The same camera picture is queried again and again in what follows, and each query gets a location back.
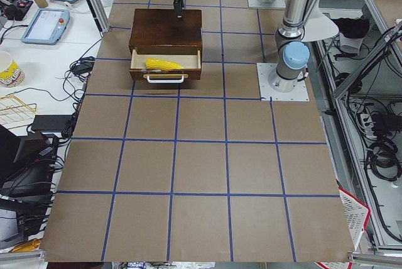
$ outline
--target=white mounting plate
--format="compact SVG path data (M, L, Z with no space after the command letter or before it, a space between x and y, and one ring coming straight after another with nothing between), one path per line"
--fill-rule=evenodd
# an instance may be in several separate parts
M286 7L285 0L275 0L272 3L261 3L257 0L248 0L250 9L273 9L284 10Z
M298 82L293 91L289 93L278 92L269 85L268 75L276 68L276 63L257 63L259 92L262 101L309 101L306 83Z

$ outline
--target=paper cup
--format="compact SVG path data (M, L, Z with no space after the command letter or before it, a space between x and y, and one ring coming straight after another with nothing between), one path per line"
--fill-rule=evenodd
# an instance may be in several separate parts
M23 82L25 73L21 71L11 54L0 51L0 84L3 87L15 87Z

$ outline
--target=yellow corn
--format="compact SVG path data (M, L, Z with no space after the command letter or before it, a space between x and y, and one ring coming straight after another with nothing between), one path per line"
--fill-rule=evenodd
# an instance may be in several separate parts
M164 71L183 68L178 63L169 62L167 60L158 60L157 58L148 58L145 61L145 67L151 70L164 70Z

